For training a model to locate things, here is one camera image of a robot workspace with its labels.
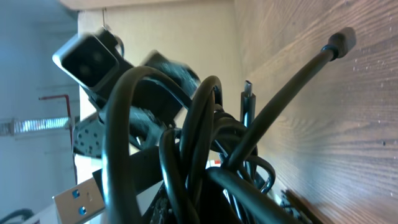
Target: usb-a plug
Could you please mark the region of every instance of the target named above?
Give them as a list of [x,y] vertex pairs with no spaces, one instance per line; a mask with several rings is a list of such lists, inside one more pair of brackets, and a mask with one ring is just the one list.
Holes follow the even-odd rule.
[[91,220],[104,209],[104,200],[94,178],[54,197],[62,224],[80,224]]

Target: wooden wall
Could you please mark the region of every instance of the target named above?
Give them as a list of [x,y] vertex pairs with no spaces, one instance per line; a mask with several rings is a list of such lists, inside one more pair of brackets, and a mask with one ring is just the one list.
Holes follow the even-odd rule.
[[236,0],[257,112],[351,26],[357,45],[295,97],[260,142],[284,187],[336,223],[398,223],[398,1]]

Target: cable bundle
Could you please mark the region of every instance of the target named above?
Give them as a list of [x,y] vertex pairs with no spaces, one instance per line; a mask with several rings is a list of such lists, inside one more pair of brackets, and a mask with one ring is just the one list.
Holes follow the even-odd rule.
[[[112,90],[106,118],[102,181],[112,223],[155,222],[153,217],[148,218],[152,214],[146,212],[141,216],[130,178],[134,174],[126,172],[129,108],[133,95],[139,94],[134,89],[141,80],[164,87],[188,109],[182,129],[171,127],[160,138],[159,160],[166,200],[159,199],[160,190],[154,199],[156,205],[170,205],[168,213],[177,223],[296,223],[265,195],[275,182],[275,171],[257,156],[256,144],[303,86],[327,62],[343,57],[354,45],[352,28],[331,36],[328,45],[286,83],[247,129],[223,111],[222,88],[217,77],[206,78],[191,100],[173,80],[154,68],[128,70]],[[219,153],[221,167],[205,169],[210,150]],[[257,166],[269,174],[263,184],[256,181]],[[164,214],[151,211],[153,216]]]

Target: red rod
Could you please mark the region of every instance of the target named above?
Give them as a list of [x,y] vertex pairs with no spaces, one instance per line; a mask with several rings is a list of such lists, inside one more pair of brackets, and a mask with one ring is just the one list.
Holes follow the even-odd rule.
[[[52,99],[57,99],[57,98],[65,98],[67,101],[67,111],[68,111],[68,117],[69,117],[69,135],[70,135],[70,147],[73,147],[72,141],[73,141],[73,129],[72,129],[72,115],[70,114],[70,104],[69,104],[69,95],[55,95],[55,96],[43,96],[39,97],[39,100],[52,100]],[[73,160],[73,169],[75,171],[75,184],[77,184],[77,167],[75,164],[75,156],[72,156]]]
[[40,97],[39,100],[52,100],[52,99],[57,99],[57,98],[65,98],[67,101],[67,111],[68,111],[68,117],[69,117],[69,135],[70,135],[70,145],[72,146],[72,140],[73,140],[73,129],[72,129],[72,115],[70,114],[70,104],[69,104],[69,95],[55,95],[55,96],[43,96]]

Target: black plug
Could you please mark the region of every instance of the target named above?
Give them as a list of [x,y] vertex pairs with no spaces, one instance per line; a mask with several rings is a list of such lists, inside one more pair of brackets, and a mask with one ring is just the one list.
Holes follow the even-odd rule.
[[345,27],[339,32],[333,34],[328,41],[328,44],[322,48],[323,50],[330,49],[333,51],[333,58],[344,57],[356,44],[355,31],[351,27]]

